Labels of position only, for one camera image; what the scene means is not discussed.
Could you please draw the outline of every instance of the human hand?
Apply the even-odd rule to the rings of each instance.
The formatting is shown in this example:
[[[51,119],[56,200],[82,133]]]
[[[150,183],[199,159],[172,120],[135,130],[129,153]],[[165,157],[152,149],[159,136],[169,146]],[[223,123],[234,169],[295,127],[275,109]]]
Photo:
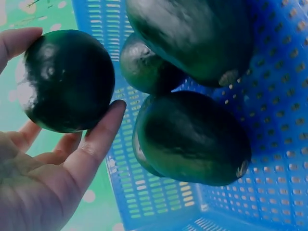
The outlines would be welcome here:
[[[0,33],[0,73],[42,33],[41,28]],[[126,104],[115,101],[86,133],[65,134],[52,152],[25,152],[41,128],[28,121],[19,132],[0,132],[0,229],[58,231],[75,212],[120,127]]]

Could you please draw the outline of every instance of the dark green avocado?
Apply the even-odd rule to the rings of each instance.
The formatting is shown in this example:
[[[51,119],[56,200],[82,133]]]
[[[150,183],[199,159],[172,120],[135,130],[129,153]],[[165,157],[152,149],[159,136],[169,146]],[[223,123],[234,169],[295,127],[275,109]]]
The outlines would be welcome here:
[[[137,115],[136,118],[136,123],[134,126],[134,131],[133,131],[133,136],[132,136],[132,147],[133,147],[133,151],[135,154],[135,157],[137,159],[137,161],[139,162],[139,164],[145,169],[147,170],[149,173],[152,173],[154,176],[157,177],[164,177],[161,174],[159,174],[147,161],[147,159],[144,156],[144,153],[142,151],[142,149],[140,148],[139,145],[139,141],[138,141],[138,134],[137,134],[137,126],[139,124],[139,119],[142,117],[144,111],[146,110],[146,108],[151,104],[151,102],[153,101],[154,96],[148,96],[143,104],[141,105],[141,108],[139,110],[139,113]]]
[[[153,95],[172,91],[186,78],[182,71],[151,51],[135,33],[124,43],[120,68],[128,84]]]
[[[126,0],[145,44],[196,82],[224,87],[247,69],[253,33],[245,0]]]
[[[151,166],[175,180],[228,185],[251,161],[249,139],[237,120],[192,91],[156,97],[139,119],[137,133]]]
[[[106,113],[115,87],[103,45],[77,30],[47,33],[25,52],[17,82],[20,104],[40,127],[60,132],[93,128]]]

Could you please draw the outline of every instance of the plastic crate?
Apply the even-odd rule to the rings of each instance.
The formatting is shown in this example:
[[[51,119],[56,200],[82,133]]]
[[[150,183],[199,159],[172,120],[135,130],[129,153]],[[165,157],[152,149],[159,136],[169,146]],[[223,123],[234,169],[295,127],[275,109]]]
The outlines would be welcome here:
[[[119,71],[119,53],[132,31],[124,0],[74,0],[80,30],[108,49],[116,69],[114,99],[128,106],[107,157],[126,230],[308,230],[308,1],[248,0],[256,52],[237,83],[214,92],[187,80],[179,90],[210,94],[247,130],[253,160],[226,187],[160,179],[137,163],[131,135],[146,94]]]

